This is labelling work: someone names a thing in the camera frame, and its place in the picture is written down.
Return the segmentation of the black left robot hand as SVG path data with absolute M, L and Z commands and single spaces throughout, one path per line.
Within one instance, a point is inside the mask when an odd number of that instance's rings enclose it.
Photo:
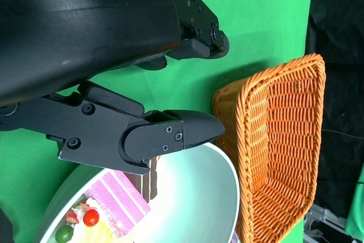
M 43 133 L 62 160 L 146 174 L 150 159 L 221 136 L 222 122 L 192 110 L 146 112 L 90 79 L 228 51 L 202 0 L 1 0 L 1 130 Z

